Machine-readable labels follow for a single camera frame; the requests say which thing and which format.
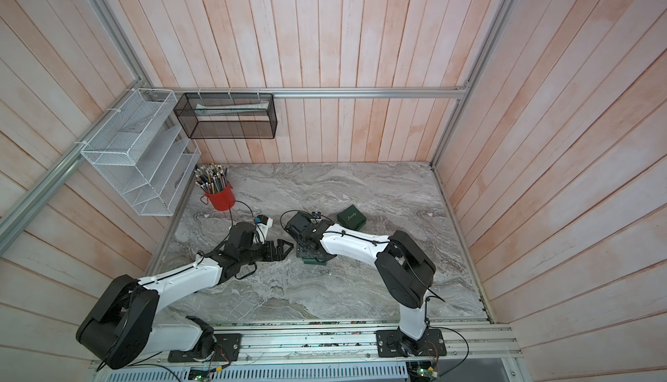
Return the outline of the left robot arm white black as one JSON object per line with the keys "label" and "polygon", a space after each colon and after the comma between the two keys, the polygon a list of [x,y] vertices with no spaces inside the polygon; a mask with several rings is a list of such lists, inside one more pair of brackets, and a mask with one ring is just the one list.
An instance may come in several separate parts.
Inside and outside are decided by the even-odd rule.
{"label": "left robot arm white black", "polygon": [[270,223],[239,222],[208,253],[171,271],[113,279],[76,331],[76,341],[113,370],[143,354],[180,351],[195,361],[215,356],[215,331],[189,315],[183,324],[157,324],[156,314],[203,289],[236,278],[245,266],[285,260],[293,250],[284,239],[269,241]]}

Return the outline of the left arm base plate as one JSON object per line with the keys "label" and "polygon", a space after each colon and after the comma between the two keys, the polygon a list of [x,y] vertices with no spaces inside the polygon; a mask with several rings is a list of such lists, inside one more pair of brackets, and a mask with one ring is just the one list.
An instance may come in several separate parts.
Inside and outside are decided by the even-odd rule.
{"label": "left arm base plate", "polygon": [[187,352],[170,351],[169,363],[222,361],[225,363],[238,360],[241,347],[240,333],[221,333],[203,335],[203,341]]}

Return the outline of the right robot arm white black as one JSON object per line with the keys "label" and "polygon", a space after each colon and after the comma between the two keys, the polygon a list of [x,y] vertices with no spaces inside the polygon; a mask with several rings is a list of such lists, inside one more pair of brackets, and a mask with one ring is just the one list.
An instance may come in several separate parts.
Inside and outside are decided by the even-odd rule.
{"label": "right robot arm white black", "polygon": [[396,231],[391,235],[364,234],[316,213],[297,210],[281,227],[297,245],[314,255],[344,256],[368,264],[380,274],[390,295],[400,305],[396,330],[376,333],[381,357],[422,356],[438,352],[427,324],[427,294],[436,266],[413,238]]}

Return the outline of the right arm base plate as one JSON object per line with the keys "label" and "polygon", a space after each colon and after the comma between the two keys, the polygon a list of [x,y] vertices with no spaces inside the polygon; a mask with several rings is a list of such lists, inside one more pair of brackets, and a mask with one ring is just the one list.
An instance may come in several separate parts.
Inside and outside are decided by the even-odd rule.
{"label": "right arm base plate", "polygon": [[381,358],[408,358],[446,356],[446,346],[441,330],[427,328],[422,337],[413,340],[399,329],[379,330],[375,333],[377,352]]}

